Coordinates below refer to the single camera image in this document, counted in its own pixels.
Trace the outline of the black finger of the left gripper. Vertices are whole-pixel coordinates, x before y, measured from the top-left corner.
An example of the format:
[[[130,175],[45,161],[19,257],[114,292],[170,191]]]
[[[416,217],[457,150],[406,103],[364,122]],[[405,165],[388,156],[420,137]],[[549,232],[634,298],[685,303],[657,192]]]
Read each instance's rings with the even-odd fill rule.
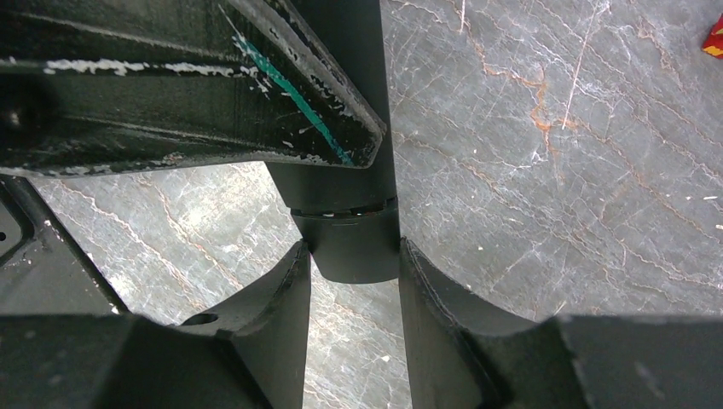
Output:
[[[4,1],[1,171],[366,168],[380,33],[376,1]]]

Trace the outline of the black remote battery cover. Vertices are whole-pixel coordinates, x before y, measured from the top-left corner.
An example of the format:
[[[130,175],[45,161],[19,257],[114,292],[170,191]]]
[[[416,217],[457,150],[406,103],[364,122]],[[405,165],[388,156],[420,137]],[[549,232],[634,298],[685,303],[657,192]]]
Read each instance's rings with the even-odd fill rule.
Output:
[[[400,222],[396,197],[344,211],[291,211],[325,279],[367,285],[399,275]]]

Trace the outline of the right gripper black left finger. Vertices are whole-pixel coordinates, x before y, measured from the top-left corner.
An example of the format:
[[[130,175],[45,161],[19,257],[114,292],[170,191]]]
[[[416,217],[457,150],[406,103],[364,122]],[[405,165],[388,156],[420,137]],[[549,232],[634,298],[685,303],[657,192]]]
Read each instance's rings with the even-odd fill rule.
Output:
[[[266,274],[180,329],[230,345],[272,408],[300,408],[310,295],[310,253],[300,240]]]

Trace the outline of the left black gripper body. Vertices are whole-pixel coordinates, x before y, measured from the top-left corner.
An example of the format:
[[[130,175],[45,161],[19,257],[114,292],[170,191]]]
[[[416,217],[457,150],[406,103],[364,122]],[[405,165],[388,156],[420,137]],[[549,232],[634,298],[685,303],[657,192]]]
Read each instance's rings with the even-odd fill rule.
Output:
[[[1,314],[123,314],[127,307],[36,188],[1,177]]]

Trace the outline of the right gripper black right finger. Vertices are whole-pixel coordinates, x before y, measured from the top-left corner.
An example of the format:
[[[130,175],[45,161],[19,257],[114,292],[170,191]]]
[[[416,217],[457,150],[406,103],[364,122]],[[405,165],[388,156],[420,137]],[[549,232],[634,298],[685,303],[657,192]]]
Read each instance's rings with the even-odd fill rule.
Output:
[[[399,295],[415,408],[557,408],[548,331],[487,302],[400,244]]]

